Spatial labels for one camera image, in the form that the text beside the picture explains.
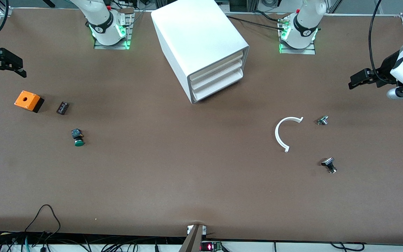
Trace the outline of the orange button enclosure box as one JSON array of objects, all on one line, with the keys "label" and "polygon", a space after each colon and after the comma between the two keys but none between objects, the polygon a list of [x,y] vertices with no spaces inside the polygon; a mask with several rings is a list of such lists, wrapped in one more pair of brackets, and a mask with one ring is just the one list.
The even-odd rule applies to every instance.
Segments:
[{"label": "orange button enclosure box", "polygon": [[44,103],[44,99],[35,93],[22,91],[17,97],[14,105],[34,113],[38,113]]}]

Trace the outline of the green push button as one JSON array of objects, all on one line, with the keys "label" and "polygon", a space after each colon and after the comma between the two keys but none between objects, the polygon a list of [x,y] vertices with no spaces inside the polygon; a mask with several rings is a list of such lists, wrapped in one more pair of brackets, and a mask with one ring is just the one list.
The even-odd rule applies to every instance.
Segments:
[{"label": "green push button", "polygon": [[73,129],[71,131],[71,136],[74,140],[74,146],[80,147],[85,144],[85,142],[83,141],[83,132],[80,129],[78,128]]}]

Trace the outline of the white drawer cabinet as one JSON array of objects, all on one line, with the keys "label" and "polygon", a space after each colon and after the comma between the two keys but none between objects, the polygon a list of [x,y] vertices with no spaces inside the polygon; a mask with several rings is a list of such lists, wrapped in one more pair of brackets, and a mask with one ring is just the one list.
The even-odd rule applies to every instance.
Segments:
[{"label": "white drawer cabinet", "polygon": [[243,71],[249,45],[215,0],[177,0],[152,11],[151,18],[163,54],[191,103],[190,75],[241,50]]}]

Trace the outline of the white lowest cabinet drawer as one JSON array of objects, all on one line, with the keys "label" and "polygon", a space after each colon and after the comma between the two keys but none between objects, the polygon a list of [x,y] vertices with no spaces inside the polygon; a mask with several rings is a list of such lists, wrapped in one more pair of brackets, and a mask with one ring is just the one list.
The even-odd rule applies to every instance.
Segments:
[{"label": "white lowest cabinet drawer", "polygon": [[227,86],[234,84],[243,77],[241,68],[225,74],[217,74],[213,78],[203,82],[191,82],[192,85],[192,103],[205,99],[206,97],[220,91]]}]

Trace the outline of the small metal bolt lower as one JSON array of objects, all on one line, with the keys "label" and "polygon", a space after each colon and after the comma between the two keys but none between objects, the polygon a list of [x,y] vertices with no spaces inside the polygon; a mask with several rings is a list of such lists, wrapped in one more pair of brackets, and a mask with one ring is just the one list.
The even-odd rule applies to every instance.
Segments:
[{"label": "small metal bolt lower", "polygon": [[333,157],[331,157],[331,158],[328,158],[328,159],[325,159],[324,161],[322,161],[320,164],[322,165],[322,166],[324,166],[324,167],[327,167],[327,169],[329,170],[329,173],[330,174],[334,174],[336,171],[337,171],[337,169],[336,169],[336,167],[334,166],[334,158]]}]

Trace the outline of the circuit board with red light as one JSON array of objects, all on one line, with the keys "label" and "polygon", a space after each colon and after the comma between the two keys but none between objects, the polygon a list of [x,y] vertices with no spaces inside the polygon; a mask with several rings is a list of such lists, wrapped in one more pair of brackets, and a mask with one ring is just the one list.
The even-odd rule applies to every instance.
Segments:
[{"label": "circuit board with red light", "polygon": [[223,251],[221,242],[201,242],[200,243],[200,252],[217,252]]}]

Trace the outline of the white curved plastic arc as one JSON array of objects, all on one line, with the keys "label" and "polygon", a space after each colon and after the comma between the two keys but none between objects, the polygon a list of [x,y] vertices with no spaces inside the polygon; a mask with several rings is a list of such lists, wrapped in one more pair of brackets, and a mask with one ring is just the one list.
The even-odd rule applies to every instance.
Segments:
[{"label": "white curved plastic arc", "polygon": [[283,142],[283,140],[280,137],[279,129],[280,129],[281,124],[286,122],[286,121],[294,121],[296,123],[301,123],[303,121],[303,119],[304,119],[304,117],[299,117],[299,118],[297,118],[297,117],[286,117],[286,118],[281,119],[278,122],[278,124],[275,126],[275,131],[274,131],[275,139],[276,139],[277,143],[280,145],[280,147],[282,147],[284,149],[285,153],[289,152],[290,146],[286,145],[285,142]]}]

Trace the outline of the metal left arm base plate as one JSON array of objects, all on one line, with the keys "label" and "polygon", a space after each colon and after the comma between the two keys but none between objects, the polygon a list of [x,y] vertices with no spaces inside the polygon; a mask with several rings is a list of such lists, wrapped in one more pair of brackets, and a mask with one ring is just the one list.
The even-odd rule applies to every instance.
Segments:
[{"label": "metal left arm base plate", "polygon": [[279,52],[307,55],[316,54],[314,40],[318,28],[314,30],[306,30],[304,28],[302,28],[301,31],[297,30],[294,21],[295,16],[296,13],[291,13],[285,17],[288,22],[278,24],[278,27],[283,29],[278,32],[280,44]]}]

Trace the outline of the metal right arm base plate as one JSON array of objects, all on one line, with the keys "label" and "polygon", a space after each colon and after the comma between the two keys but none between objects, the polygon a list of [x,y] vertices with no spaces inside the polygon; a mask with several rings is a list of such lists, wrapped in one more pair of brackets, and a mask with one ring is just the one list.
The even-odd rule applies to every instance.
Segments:
[{"label": "metal right arm base plate", "polygon": [[132,13],[122,13],[118,14],[118,17],[115,19],[115,29],[117,30],[117,35],[120,37],[120,40],[113,45],[103,45],[96,37],[94,37],[94,49],[106,49],[106,50],[128,50],[130,49],[130,43],[132,39],[133,33],[133,23],[135,21],[135,12]]}]

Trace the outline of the white highest cabinet drawer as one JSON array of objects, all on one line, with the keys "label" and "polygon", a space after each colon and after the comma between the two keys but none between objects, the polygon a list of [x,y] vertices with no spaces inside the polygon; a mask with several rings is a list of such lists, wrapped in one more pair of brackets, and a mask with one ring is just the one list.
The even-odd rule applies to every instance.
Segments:
[{"label": "white highest cabinet drawer", "polygon": [[190,75],[189,80],[192,82],[203,82],[208,80],[208,78],[213,78],[217,74],[225,74],[239,69],[243,64],[243,56],[244,52],[242,50],[238,51],[225,59]]}]

